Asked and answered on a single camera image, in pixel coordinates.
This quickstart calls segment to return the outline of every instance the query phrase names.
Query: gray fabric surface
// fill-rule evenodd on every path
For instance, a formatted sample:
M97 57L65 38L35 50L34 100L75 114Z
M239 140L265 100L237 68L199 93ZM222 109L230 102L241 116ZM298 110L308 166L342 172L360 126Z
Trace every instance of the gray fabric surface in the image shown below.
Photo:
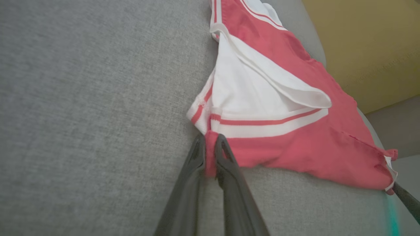
M314 42L300 1L272 5ZM0 2L0 235L153 233L197 134L209 18L206 0ZM383 192L244 173L272 235L384 235ZM222 193L203 186L199 235L222 235Z

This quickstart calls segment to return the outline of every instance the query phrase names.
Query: red and white garment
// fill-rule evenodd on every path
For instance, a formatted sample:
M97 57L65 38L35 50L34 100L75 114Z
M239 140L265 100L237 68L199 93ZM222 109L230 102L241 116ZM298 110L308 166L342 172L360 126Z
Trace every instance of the red and white garment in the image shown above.
M357 104L260 0L212 0L218 58L187 117L206 136L207 174L226 136L240 166L389 190L397 151L376 147Z

